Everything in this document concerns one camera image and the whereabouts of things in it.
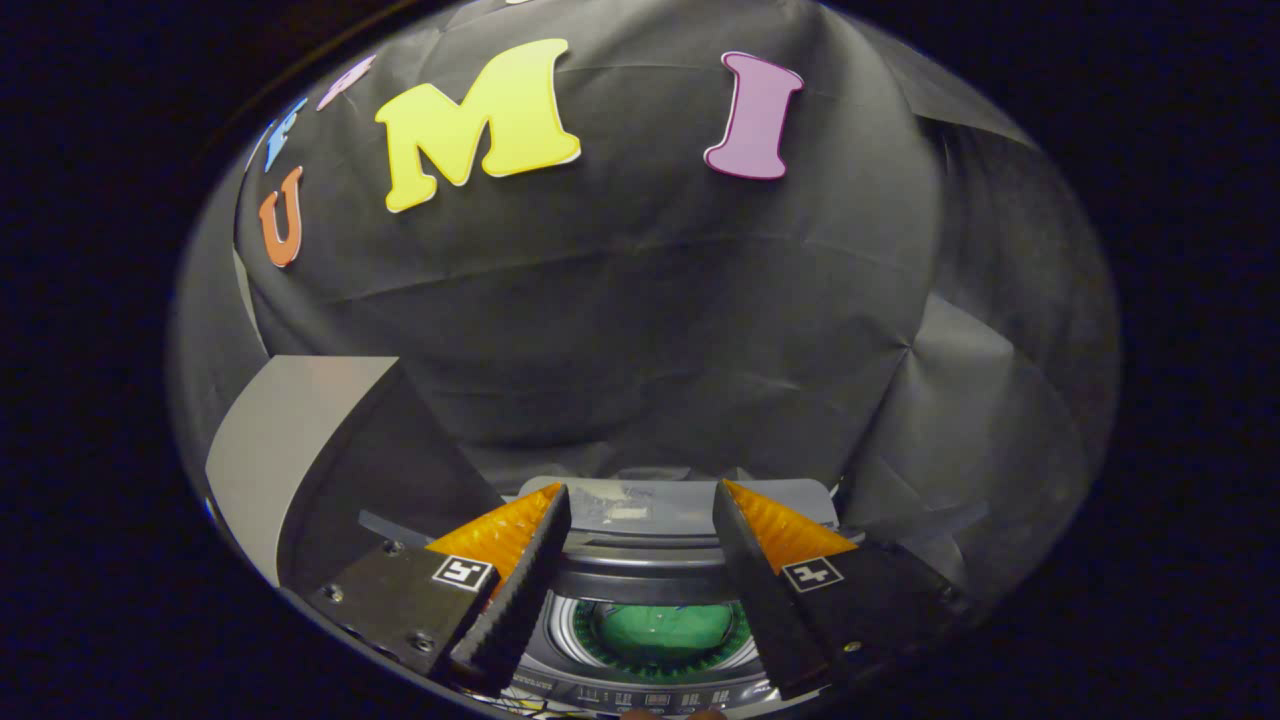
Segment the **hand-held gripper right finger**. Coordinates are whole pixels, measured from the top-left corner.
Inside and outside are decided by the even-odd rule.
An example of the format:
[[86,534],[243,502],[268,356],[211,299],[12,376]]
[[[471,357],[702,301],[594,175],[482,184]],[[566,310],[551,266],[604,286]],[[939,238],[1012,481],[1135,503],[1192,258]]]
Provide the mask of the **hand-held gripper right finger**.
[[945,643],[969,598],[899,543],[849,539],[732,480],[712,519],[769,684],[851,691]]

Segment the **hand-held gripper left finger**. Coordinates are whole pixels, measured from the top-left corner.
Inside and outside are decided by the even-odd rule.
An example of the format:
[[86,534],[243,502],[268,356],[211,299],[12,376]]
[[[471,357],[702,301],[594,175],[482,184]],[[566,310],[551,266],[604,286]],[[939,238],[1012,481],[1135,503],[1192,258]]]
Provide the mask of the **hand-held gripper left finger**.
[[308,605],[372,652],[476,694],[508,687],[571,528],[545,486],[430,544],[385,542],[317,585]]

